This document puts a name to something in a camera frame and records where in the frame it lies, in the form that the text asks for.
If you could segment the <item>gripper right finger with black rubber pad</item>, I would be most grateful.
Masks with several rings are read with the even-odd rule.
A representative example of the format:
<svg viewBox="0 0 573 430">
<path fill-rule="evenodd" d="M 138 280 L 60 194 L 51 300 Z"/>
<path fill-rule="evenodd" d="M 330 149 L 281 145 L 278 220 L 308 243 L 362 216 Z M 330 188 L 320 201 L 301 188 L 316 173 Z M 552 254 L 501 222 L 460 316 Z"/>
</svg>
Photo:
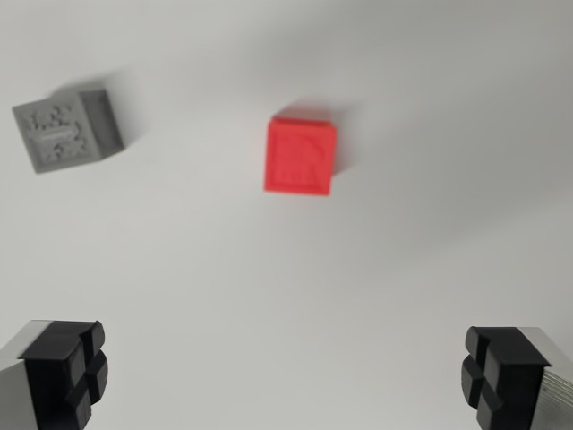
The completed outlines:
<svg viewBox="0 0 573 430">
<path fill-rule="evenodd" d="M 470 327 L 466 403 L 485 430 L 572 427 L 572 359 L 535 327 Z"/>
</svg>

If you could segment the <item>gripper left finger with black rubber pad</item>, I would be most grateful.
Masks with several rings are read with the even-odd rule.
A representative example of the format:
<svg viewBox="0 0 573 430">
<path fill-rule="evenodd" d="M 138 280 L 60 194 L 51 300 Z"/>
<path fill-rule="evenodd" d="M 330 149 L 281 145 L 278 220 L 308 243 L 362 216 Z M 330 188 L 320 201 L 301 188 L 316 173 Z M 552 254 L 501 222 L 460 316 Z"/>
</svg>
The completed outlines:
<svg viewBox="0 0 573 430">
<path fill-rule="evenodd" d="M 107 387 L 101 322 L 31 320 L 1 348 L 1 427 L 88 424 Z"/>
</svg>

